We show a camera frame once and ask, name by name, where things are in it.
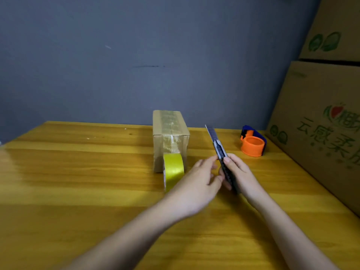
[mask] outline metal blade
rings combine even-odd
[[[218,135],[216,134],[216,132],[212,126],[205,125],[205,128],[207,128],[207,132],[209,133],[209,135],[213,141],[218,140]]]

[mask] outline person's left forearm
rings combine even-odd
[[[161,200],[64,270],[133,269],[156,239],[177,221],[170,204]]]

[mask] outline large cardboard box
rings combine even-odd
[[[294,61],[266,135],[360,216],[360,67]]]
[[[301,59],[360,61],[360,0],[322,0]]]
[[[164,153],[181,153],[186,169],[186,152],[190,132],[180,112],[153,112],[154,172],[163,172]]]

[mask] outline forearm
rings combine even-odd
[[[169,206],[160,201],[77,258],[65,270],[133,269],[157,238],[176,221]]]
[[[291,270],[338,270],[270,196],[265,195],[254,205]]]

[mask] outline hand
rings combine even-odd
[[[217,168],[215,165],[217,158],[215,155],[196,162],[193,168],[164,197],[164,201],[170,204],[178,220],[200,212],[214,199],[221,188],[224,175],[216,176],[210,183],[213,177],[211,170]]]
[[[248,165],[246,165],[235,154],[228,153],[227,155],[228,157],[223,159],[225,165],[235,175],[241,193],[245,196],[249,203],[256,208],[257,202],[260,199],[263,197],[268,197],[267,192],[256,180]],[[221,176],[224,175],[224,172],[221,168],[219,169],[219,174]],[[223,184],[228,190],[231,190],[231,186],[226,180],[223,182]]]

